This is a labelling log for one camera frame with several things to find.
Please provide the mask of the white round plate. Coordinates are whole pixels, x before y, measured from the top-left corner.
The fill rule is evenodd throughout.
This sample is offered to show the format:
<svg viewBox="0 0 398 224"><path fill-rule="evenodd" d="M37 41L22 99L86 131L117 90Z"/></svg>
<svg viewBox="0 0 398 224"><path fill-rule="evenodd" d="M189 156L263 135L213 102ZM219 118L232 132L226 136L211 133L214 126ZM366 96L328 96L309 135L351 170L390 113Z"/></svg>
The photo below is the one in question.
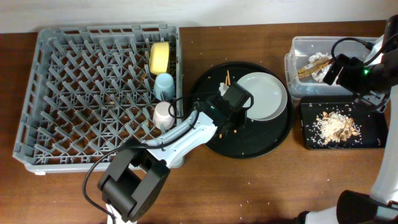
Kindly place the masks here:
<svg viewBox="0 0 398 224"><path fill-rule="evenodd" d="M287 90L275 76L265 72L252 72L241 77L238 84L254 97L247 117L255 121L268 121L280 115L287 106Z"/></svg>

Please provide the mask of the yellow bowl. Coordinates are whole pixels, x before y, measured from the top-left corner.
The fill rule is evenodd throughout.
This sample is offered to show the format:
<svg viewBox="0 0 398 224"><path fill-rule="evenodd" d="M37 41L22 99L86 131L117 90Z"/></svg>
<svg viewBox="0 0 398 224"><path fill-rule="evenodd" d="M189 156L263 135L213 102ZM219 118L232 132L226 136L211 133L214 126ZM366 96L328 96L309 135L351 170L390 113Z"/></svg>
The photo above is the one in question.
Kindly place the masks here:
<svg viewBox="0 0 398 224"><path fill-rule="evenodd" d="M152 45L149 59L150 72L155 75L166 73L169 66L170 45L168 42L157 42Z"/></svg>

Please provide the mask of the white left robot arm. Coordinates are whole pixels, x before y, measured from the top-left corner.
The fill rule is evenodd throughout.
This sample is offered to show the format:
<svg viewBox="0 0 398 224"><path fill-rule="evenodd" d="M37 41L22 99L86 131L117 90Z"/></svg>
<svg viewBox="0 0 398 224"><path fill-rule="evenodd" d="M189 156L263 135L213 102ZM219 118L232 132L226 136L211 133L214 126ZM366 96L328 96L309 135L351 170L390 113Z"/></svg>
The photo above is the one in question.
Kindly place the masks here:
<svg viewBox="0 0 398 224"><path fill-rule="evenodd" d="M197 101L189 117L165 134L148 141L135 139L109 152L114 159L98 181L105 206L82 192L92 206L108 216L109 223L134 223L150 209L170 174L170 169L188 152L214 135L238 126L254 104L252 95L215 94Z"/></svg>

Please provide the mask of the light blue plastic cup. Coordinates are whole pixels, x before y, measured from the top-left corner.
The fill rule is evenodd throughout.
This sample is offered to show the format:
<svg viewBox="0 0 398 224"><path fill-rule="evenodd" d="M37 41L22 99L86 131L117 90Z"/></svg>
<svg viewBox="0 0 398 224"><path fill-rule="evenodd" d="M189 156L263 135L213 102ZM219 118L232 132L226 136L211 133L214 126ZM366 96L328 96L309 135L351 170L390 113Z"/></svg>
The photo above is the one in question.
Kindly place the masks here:
<svg viewBox="0 0 398 224"><path fill-rule="evenodd" d="M154 94L160 101L169 101L175 96L175 83L170 74L157 75L154 83Z"/></svg>

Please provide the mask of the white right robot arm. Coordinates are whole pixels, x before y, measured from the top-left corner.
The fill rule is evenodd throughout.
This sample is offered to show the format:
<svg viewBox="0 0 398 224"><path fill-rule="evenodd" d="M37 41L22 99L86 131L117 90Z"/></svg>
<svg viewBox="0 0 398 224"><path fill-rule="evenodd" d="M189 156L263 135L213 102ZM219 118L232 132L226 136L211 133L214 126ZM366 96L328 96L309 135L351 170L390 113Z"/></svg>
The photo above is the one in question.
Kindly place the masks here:
<svg viewBox="0 0 398 224"><path fill-rule="evenodd" d="M345 190L336 206L301 212L294 223L397 223L397 16L386 21L381 48L364 62L345 55L332 56L334 64L324 82L337 83L360 101L382 93L391 101L391 120L377 179L369 195Z"/></svg>

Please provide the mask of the pink plastic cup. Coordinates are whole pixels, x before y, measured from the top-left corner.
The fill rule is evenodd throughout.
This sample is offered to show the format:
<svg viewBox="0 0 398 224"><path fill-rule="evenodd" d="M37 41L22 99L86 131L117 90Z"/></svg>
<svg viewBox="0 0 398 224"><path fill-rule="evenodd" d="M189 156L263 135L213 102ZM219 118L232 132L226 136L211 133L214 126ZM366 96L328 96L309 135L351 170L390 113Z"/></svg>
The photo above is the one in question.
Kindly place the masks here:
<svg viewBox="0 0 398 224"><path fill-rule="evenodd" d="M163 126L165 130L168 130L174 125L174 108L171 107L169 113L170 105L167 101L161 101L155 106L153 122L156 128L160 129Z"/></svg>

